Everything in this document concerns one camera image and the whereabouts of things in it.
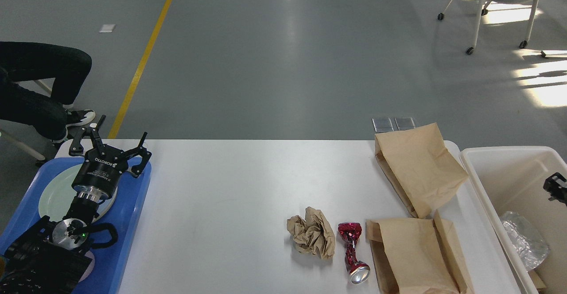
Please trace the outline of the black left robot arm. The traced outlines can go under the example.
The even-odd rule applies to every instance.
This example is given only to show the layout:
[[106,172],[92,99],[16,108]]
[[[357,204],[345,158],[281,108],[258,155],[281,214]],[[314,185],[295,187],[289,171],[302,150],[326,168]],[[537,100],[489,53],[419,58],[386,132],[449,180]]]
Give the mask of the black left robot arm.
[[[113,294],[125,270],[148,191],[151,152],[105,144],[96,123],[76,130],[69,157],[45,163],[5,233],[1,250],[3,294]],[[63,166],[80,169],[70,187],[75,196],[61,219],[26,217],[40,204],[41,188]]]

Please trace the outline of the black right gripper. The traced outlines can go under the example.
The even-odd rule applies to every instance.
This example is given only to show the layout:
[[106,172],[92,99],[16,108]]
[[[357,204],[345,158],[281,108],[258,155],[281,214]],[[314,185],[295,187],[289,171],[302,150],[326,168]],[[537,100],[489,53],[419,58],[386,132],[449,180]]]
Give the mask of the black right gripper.
[[561,173],[556,172],[548,177],[544,182],[543,189],[549,193],[549,201],[567,204],[567,179]]

